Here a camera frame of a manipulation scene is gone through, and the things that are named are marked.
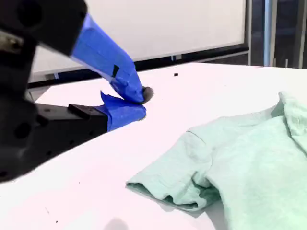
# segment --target black plastic part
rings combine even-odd
[[[107,115],[93,107],[70,105],[67,108],[45,104],[36,104],[35,107],[30,102],[23,103],[24,106],[19,105],[19,108],[6,108],[6,111],[16,109],[16,114],[25,114],[22,120],[14,122],[20,125],[0,127],[3,130],[0,134],[7,136],[6,142],[1,138],[0,143],[0,182],[26,174],[51,158],[107,132]],[[31,121],[30,114],[36,111],[36,121]],[[18,129],[21,129],[21,138],[15,133]],[[28,142],[27,148],[23,148],[25,142]]]
[[[69,56],[86,14],[83,0],[0,0],[0,30]]]

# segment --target screw hole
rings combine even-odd
[[[7,171],[2,171],[0,172],[0,177],[5,177],[7,176],[8,172]]]
[[[34,0],[24,0],[17,8],[17,15],[24,27],[33,27],[43,19],[42,7]]]
[[[23,139],[26,138],[31,132],[31,126],[28,123],[21,123],[16,129],[15,129],[15,137],[17,139]]]

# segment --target metal pole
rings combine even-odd
[[[273,66],[275,55],[277,0],[265,0],[263,65]]]
[[[300,69],[303,67],[303,59],[304,59],[306,11],[307,11],[307,0],[299,0],[295,44],[294,44],[293,67]]]

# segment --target whiteboard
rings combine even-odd
[[[98,25],[134,61],[244,43],[245,0],[87,0]],[[42,47],[33,74],[82,69]]]

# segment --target blue tape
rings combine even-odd
[[[98,111],[108,116],[108,132],[123,127],[134,121],[139,121],[146,116],[144,106],[125,101],[123,99],[105,95],[101,92],[104,105],[95,107]]]
[[[130,56],[87,15],[72,58],[107,79],[124,99],[143,102],[142,84]],[[115,66],[119,68],[112,77]]]

